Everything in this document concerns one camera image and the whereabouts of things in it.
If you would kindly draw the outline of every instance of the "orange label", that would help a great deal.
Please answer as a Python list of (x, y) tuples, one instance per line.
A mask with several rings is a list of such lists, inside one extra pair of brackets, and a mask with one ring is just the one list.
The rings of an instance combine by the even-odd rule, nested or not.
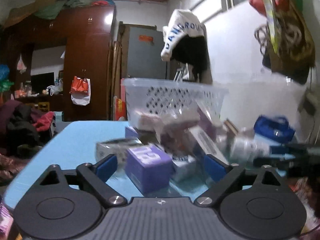
[(139, 36), (139, 41), (149, 41), (149, 42), (153, 42), (153, 37), (151, 37), (151, 36), (146, 36), (146, 35), (140, 35), (140, 36)]

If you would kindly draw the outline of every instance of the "white plastic bag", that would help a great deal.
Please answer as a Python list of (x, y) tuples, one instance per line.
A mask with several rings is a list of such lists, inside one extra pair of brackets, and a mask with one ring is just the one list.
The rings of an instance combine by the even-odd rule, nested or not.
[(57, 86), (48, 86), (47, 89), (50, 89), (50, 96), (53, 94), (58, 95), (59, 92), (63, 90), (61, 84), (58, 84)]
[(27, 67), (24, 65), (22, 57), (20, 55), (19, 62), (17, 64), (17, 70), (19, 70), (20, 74), (24, 73), (26, 71)]
[(86, 106), (87, 104), (90, 103), (90, 96), (91, 96), (90, 79), (87, 78), (87, 81), (89, 86), (88, 95), (85, 95), (83, 93), (76, 93), (76, 92), (71, 94), (71, 100), (75, 105)]

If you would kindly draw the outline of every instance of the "wardrobe door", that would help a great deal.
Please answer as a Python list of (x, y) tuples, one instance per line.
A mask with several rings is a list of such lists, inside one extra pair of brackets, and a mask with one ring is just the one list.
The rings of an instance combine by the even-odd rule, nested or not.
[(69, 9), (69, 35), (110, 33), (114, 6), (91, 6)]
[[(67, 40), (63, 96), (64, 120), (107, 120), (107, 69), (110, 34), (88, 34)], [(69, 93), (74, 76), (90, 79), (91, 99), (87, 106), (74, 105)]]

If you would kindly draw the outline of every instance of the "red clothing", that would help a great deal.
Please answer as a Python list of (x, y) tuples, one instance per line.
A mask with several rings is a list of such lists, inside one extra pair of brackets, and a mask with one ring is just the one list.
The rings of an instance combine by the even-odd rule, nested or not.
[(50, 128), (54, 112), (47, 112), (41, 116), (33, 126), (37, 129), (37, 132), (44, 132)]
[(99, 0), (92, 3), (92, 5), (108, 5), (107, 1)]

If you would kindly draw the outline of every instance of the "purple fabric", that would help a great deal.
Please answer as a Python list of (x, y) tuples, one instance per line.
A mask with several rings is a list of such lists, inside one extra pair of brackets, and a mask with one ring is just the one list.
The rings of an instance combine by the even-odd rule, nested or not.
[(6, 134), (6, 126), (15, 108), (22, 103), (16, 100), (9, 100), (0, 107), (0, 135)]
[(40, 110), (35, 109), (35, 108), (31, 108), (31, 119), (32, 119), (33, 123), (38, 122), (38, 119), (43, 115), (44, 115), (44, 113), (41, 112)]

